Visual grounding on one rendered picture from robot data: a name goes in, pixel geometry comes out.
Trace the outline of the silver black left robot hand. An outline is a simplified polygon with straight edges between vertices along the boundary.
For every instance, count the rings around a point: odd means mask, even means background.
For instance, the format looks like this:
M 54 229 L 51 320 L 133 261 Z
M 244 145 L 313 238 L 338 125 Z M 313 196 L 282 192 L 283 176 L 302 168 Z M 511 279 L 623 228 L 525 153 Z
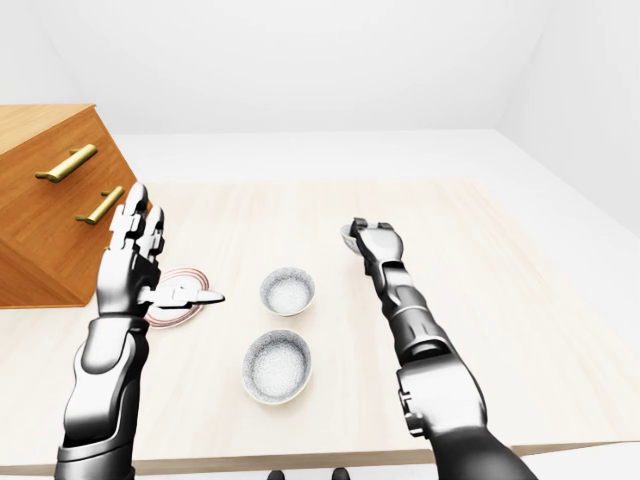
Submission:
M 161 286 L 158 256 L 164 249 L 165 216 L 148 206 L 148 191 L 137 182 L 117 207 L 109 246 L 100 263 L 96 294 L 101 317 L 144 317 L 151 306 L 182 309 L 221 303 L 225 297 L 208 289 Z

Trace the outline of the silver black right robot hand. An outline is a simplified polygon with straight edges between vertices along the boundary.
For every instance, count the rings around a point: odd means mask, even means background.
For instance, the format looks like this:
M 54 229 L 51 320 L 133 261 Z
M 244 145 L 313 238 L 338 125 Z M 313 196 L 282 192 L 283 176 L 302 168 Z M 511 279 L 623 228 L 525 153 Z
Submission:
M 367 261 L 376 263 L 402 259 L 403 240 L 390 223 L 369 222 L 364 218 L 355 217 L 350 233 Z

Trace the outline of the white plate with red rings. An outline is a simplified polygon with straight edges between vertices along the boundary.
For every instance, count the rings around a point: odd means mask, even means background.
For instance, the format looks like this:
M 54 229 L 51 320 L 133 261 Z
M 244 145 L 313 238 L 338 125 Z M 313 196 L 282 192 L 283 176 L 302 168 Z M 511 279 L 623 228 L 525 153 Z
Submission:
M 209 280 L 200 270 L 194 268 L 179 268 L 167 271 L 159 281 L 159 287 L 184 287 L 188 290 L 208 289 Z M 151 328 L 164 329 L 178 326 L 192 317 L 201 309 L 202 305 L 195 305 L 181 309 L 163 309 L 152 305 L 145 316 Z

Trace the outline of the wooden cabinet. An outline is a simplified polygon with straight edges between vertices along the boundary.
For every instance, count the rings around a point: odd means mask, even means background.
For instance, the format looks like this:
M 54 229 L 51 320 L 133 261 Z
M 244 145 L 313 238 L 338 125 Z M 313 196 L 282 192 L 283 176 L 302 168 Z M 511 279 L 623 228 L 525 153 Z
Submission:
M 98 152 L 61 182 L 35 178 L 87 144 Z M 86 305 L 135 182 L 94 105 L 0 105 L 0 309 Z M 96 225 L 75 220 L 117 186 L 124 194 Z

